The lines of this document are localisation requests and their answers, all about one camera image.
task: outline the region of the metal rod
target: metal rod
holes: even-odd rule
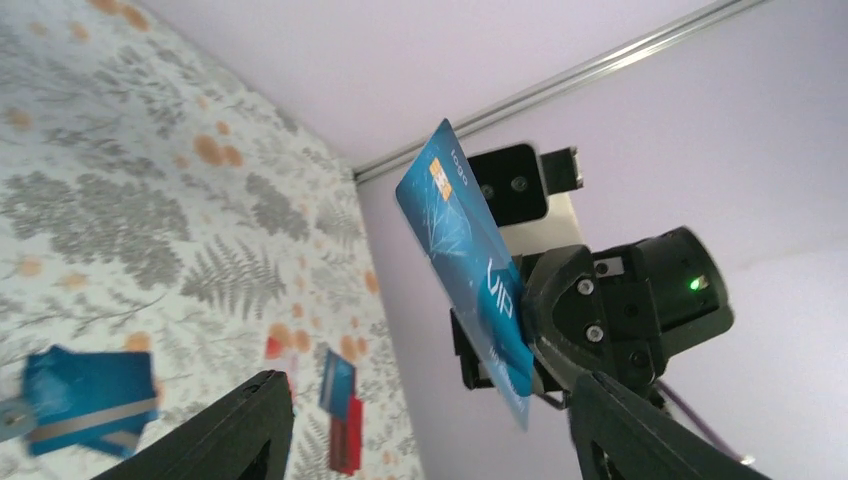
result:
[[[769,0],[731,0],[712,3],[664,27],[610,50],[574,68],[523,90],[489,108],[453,124],[462,139],[489,128],[554,97],[603,78],[628,65],[685,40],[694,34]],[[354,179],[362,184],[400,168],[415,159],[427,143],[423,137],[399,150],[354,169]]]

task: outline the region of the blue card on table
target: blue card on table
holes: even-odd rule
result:
[[[356,395],[356,367],[338,353],[327,350],[318,404],[333,417],[347,422],[350,398],[354,395]]]
[[[533,353],[518,326],[523,285],[450,122],[430,137],[395,196],[492,383],[527,430]]]
[[[149,353],[53,347],[27,359],[23,390],[38,423],[27,435],[32,455],[86,442],[103,450],[106,442],[112,445],[106,453],[126,456],[135,451],[133,437],[157,416]]]

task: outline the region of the card chip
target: card chip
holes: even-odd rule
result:
[[[433,175],[433,181],[436,182],[436,187],[442,193],[442,198],[448,201],[450,194],[453,192],[453,187],[450,186],[448,176],[445,175],[445,171],[442,169],[442,164],[439,162],[438,157],[434,158],[433,162],[430,163],[430,173]]]

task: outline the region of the leaf pattern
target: leaf pattern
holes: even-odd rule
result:
[[[251,312],[260,319],[269,301],[279,301],[285,295],[286,286],[279,265],[265,250],[257,255],[244,242],[239,240],[237,245],[238,250],[216,235],[214,246],[206,244],[204,252],[195,255],[195,265],[189,269],[180,294],[230,315],[239,310],[243,320]]]
[[[317,406],[334,349],[365,402],[358,476],[422,478],[352,172],[289,112],[133,0],[0,2],[0,149],[0,398],[53,344],[149,351],[144,448],[267,367],[272,339],[297,365],[286,478],[340,479]],[[117,461],[18,445],[0,479]]]

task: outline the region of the gray stripe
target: gray stripe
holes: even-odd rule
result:
[[[139,439],[140,437],[138,435],[124,431],[110,433],[109,435],[100,437],[100,440],[103,440],[104,442],[109,442],[111,444],[118,445],[119,447],[125,447],[131,450],[135,450],[138,447]]]
[[[333,393],[333,383],[336,381],[336,366],[339,364],[339,359],[337,358],[335,361],[330,362],[329,368],[327,369],[327,373],[324,377],[324,403],[321,404],[321,408],[326,411],[330,411],[330,403],[332,402],[332,393]]]
[[[140,402],[128,403],[118,407],[107,408],[99,412],[69,418],[61,422],[51,423],[33,430],[27,438],[30,442],[43,442],[51,438],[61,437],[69,433],[78,432],[86,428],[96,427],[127,417],[141,415],[142,413],[156,410],[156,399],[142,400]]]
[[[452,122],[456,136],[462,139],[503,122],[554,97],[571,92],[578,87],[582,87],[610,73],[621,70],[638,60],[665,50],[707,27],[727,20],[738,13],[766,3],[767,1],[730,0],[708,5],[648,35],[637,38],[541,83],[537,83],[470,117],[463,118],[455,123]],[[358,185],[363,184],[412,162],[429,139],[428,134],[427,137],[417,142],[411,143],[373,162],[354,168],[353,173],[356,183]]]

